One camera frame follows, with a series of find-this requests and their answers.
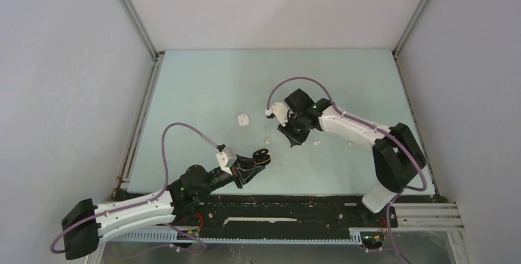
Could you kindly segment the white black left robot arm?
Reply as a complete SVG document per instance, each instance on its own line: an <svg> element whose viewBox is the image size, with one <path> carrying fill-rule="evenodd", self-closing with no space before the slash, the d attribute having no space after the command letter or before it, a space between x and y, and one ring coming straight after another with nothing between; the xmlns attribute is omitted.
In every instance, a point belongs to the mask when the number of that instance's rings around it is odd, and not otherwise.
<svg viewBox="0 0 521 264"><path fill-rule="evenodd" d="M251 158L217 154L224 167L207 171L201 165L187 168L179 179L147 195L125 201L94 204L92 199L78 202L61 221L67 260L85 257L101 243L139 228L173 223L187 225L193 220L202 195L228 184L242 188L271 162L267 149L260 149Z"/></svg>

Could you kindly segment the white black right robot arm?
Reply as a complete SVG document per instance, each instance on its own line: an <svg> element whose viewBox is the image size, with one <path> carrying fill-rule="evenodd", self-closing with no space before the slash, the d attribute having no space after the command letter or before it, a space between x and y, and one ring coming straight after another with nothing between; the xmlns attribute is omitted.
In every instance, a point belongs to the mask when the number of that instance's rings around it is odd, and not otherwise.
<svg viewBox="0 0 521 264"><path fill-rule="evenodd" d="M341 111L329 99L314 101L301 89L282 103L270 105L265 114L277 119L278 131L288 138L291 146L302 145L312 130L318 130L341 136L372 152L376 180L357 210L363 225L375 225L382 218L382 209L416 176L422 181L420 190L426 189L423 174L426 158L411 129L403 123L395 126L372 123Z"/></svg>

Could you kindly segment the black gold-trimmed charging case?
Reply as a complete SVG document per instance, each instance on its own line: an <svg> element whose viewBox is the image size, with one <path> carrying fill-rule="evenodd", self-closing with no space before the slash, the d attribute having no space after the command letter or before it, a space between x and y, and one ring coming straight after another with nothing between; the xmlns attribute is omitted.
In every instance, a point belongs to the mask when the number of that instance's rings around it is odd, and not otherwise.
<svg viewBox="0 0 521 264"><path fill-rule="evenodd" d="M266 166L271 162L272 156L268 149L259 149L253 153L253 162L256 166Z"/></svg>

